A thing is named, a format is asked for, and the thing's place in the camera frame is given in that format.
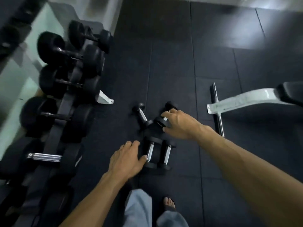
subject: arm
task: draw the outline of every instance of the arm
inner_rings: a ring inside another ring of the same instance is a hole
[[[301,182],[180,110],[172,109],[162,116],[172,125],[164,131],[176,138],[197,141],[268,226],[302,226]]]
[[[111,157],[108,172],[87,195],[60,227],[102,226],[107,213],[121,187],[142,169],[146,156],[138,160],[139,142],[127,141]]]

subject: black sandal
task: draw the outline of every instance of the black sandal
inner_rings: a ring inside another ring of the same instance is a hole
[[[163,197],[163,199],[162,199],[162,204],[164,205],[164,212],[165,211],[172,211],[172,212],[176,212],[177,211],[177,209],[175,208],[175,207],[173,207],[173,206],[169,206],[169,205],[165,205],[164,204],[164,199],[165,198],[170,198],[170,197],[168,197],[168,196],[166,196],[166,197]]]

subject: white rack bracket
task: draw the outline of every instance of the white rack bracket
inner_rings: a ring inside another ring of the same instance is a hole
[[[100,91],[97,102],[101,104],[113,104],[114,100],[108,98],[107,95],[105,95],[102,91]]]

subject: hex dumbbell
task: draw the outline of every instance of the hex dumbbell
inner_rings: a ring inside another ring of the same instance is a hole
[[[56,101],[51,98],[35,96],[23,106],[20,114],[21,125],[28,129],[46,131],[51,129],[55,119],[70,123],[71,129],[84,137],[89,132],[93,122],[93,106],[81,104],[75,108],[72,115],[57,114]]]
[[[143,129],[146,129],[148,126],[153,124],[152,120],[147,120],[145,114],[143,113],[142,110],[144,110],[145,106],[143,103],[139,103],[138,106],[133,107],[133,111],[138,113],[139,118],[142,121]]]
[[[58,175],[73,177],[76,174],[79,162],[82,159],[84,147],[79,143],[70,143],[63,155],[50,155],[41,153],[44,145],[39,139],[22,137],[10,145],[3,155],[0,163],[2,178],[10,179],[25,175],[33,171],[37,165],[57,163]]]
[[[145,137],[145,140],[149,142],[149,150],[147,153],[147,160],[146,160],[146,163],[144,164],[144,167],[150,168],[150,169],[156,169],[157,164],[150,162],[150,160],[152,158],[154,146],[156,144],[162,145],[162,140],[155,138],[155,137]]]
[[[55,33],[43,32],[37,42],[40,58],[47,64],[61,66],[66,58],[83,61],[83,74],[94,77],[101,72],[104,52],[95,45],[89,44],[83,54],[65,50],[65,41]]]
[[[168,101],[166,104],[165,104],[165,111],[169,111],[171,109],[177,109],[176,105],[174,105],[171,101]],[[161,127],[166,127],[168,126],[168,122],[167,122],[167,118],[166,117],[162,117],[162,116],[158,116],[157,118],[154,119],[154,121],[159,124]]]
[[[85,39],[88,39],[97,42],[98,47],[105,53],[108,53],[112,34],[110,31],[102,29],[99,34],[93,35],[90,27],[87,27],[85,30],[81,22],[72,20],[68,26],[68,38],[71,44],[77,49],[82,48]]]
[[[163,141],[165,145],[165,156],[163,163],[158,163],[158,167],[164,170],[171,170],[171,167],[168,165],[169,162],[169,155],[172,150],[172,148],[176,147],[176,144],[173,141],[164,140]]]
[[[82,90],[82,94],[89,103],[95,102],[100,92],[100,76],[86,78],[83,84],[68,81],[68,72],[63,68],[46,65],[42,68],[39,76],[39,86],[47,94],[61,99],[67,87],[71,86]]]

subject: weight bench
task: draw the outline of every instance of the weight bench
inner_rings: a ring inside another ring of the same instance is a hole
[[[216,84],[211,87],[211,102],[207,104],[208,114],[216,115],[219,134],[224,137],[221,114],[260,103],[278,103],[303,107],[303,81],[284,82],[276,88],[262,88],[242,93],[219,101]]]

